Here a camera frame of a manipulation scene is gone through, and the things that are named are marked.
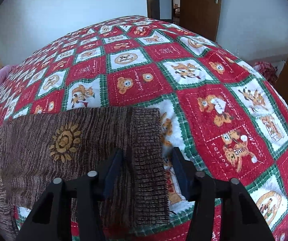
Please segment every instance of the bedspread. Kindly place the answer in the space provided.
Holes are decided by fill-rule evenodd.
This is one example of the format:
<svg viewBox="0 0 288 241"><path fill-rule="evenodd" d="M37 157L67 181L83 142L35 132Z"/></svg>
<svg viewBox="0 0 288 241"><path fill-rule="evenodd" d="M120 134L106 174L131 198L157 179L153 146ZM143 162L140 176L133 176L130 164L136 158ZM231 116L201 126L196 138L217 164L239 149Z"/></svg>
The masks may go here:
<svg viewBox="0 0 288 241"><path fill-rule="evenodd" d="M173 146L214 178L238 178L275 239L288 238L288 106L246 62L177 25L126 16L48 44L0 87L0 124L27 114L128 105L160 109L171 211L167 225L132 229L136 240L185 240L194 203L180 193L168 157ZM214 241L220 201L215 205ZM16 212L20 226L29 211ZM72 233L78 240L75 222Z"/></svg>

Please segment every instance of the brown door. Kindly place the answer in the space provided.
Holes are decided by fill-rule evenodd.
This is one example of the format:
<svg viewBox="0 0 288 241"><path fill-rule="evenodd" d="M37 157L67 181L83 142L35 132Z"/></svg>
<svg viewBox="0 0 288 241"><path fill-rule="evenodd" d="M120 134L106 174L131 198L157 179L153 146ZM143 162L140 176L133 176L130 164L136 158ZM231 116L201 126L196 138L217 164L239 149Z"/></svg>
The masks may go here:
<svg viewBox="0 0 288 241"><path fill-rule="evenodd" d="M180 26L215 41L221 0L180 0Z"/></svg>

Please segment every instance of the metal bolt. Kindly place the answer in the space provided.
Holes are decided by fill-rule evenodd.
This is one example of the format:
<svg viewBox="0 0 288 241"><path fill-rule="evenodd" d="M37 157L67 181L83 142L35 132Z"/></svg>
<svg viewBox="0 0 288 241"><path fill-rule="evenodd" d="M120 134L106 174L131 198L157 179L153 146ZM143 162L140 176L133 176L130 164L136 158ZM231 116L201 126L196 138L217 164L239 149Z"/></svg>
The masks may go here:
<svg viewBox="0 0 288 241"><path fill-rule="evenodd" d="M55 178L54 180L53 180L53 183L54 184L59 184L59 183L61 183L62 182L62 179L61 178Z"/></svg>
<svg viewBox="0 0 288 241"><path fill-rule="evenodd" d="M197 171L195 173L195 176L199 177L199 178L203 178L205 176L205 172L204 171Z"/></svg>
<svg viewBox="0 0 288 241"><path fill-rule="evenodd" d="M234 185L237 185L240 183L240 180L238 180L237 178L232 178L231 179L231 182L234 184Z"/></svg>
<svg viewBox="0 0 288 241"><path fill-rule="evenodd" d="M87 173L88 177L96 177L97 176L97 171L91 170L90 172Z"/></svg>

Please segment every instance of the embroidered sun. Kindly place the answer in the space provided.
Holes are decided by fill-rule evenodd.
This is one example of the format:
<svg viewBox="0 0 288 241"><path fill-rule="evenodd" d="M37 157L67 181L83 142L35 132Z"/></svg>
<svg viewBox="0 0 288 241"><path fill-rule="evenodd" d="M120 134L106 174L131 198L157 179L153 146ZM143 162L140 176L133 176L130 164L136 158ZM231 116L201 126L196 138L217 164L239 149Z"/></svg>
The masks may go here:
<svg viewBox="0 0 288 241"><path fill-rule="evenodd" d="M65 160L71 160L71 154L77 152L76 145L80 143L81 132L76 130L77 124L69 122L65 126L61 126L60 129L56 129L53 139L54 145L49 147L50 156L54 157L54 160L59 160L64 163Z"/></svg>

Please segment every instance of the checkered bedspread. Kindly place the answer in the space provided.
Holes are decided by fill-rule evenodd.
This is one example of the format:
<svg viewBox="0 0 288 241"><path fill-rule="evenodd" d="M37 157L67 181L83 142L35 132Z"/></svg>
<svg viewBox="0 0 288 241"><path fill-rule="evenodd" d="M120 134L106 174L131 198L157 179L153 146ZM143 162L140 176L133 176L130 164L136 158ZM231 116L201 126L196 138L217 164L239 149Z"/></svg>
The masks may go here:
<svg viewBox="0 0 288 241"><path fill-rule="evenodd" d="M168 159L172 146L214 178L239 178L276 240L288 237L287 105L246 62L177 25L127 16L48 44L0 87L0 124L27 114L127 105L160 109L171 211L167 225L132 229L136 240L185 240L193 203L180 193ZM214 241L219 201L215 212ZM19 226L28 213L16 208ZM74 222L72 233L78 240Z"/></svg>

